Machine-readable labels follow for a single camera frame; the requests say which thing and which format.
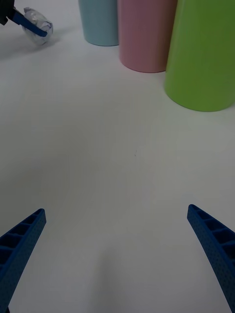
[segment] white table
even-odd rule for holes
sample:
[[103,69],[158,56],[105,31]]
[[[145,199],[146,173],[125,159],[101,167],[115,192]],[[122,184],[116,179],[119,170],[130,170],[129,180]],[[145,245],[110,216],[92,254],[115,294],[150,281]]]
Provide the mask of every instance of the white table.
[[235,229],[235,107],[172,102],[164,73],[84,41],[76,0],[29,5],[55,36],[0,27],[0,234],[39,207],[47,225],[11,313],[230,312],[187,209]]

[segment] green cup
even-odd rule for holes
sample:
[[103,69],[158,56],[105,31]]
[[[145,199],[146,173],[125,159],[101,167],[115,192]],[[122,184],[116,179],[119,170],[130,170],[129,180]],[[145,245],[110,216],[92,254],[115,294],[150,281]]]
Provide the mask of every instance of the green cup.
[[179,0],[165,91],[197,111],[235,102],[235,0]]

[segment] clear plastic object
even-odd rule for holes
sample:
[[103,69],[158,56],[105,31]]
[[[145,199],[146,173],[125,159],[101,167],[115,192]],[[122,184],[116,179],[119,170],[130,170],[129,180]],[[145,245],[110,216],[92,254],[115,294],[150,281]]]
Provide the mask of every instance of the clear plastic object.
[[27,18],[27,20],[31,21],[38,28],[47,32],[46,37],[40,37],[23,27],[26,35],[32,42],[34,42],[36,45],[44,45],[53,34],[53,24],[48,21],[48,19],[45,18],[45,16],[43,16],[41,13],[28,7],[24,8],[24,17]]

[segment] cylinder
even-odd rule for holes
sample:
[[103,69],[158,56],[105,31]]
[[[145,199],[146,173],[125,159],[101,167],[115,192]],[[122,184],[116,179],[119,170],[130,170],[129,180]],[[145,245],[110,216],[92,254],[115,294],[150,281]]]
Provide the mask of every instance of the cylinder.
[[118,0],[120,60],[139,72],[164,71],[177,0]]
[[165,77],[176,103],[219,111],[235,102],[235,1],[179,0]]
[[117,0],[78,0],[84,37],[94,45],[118,45]]

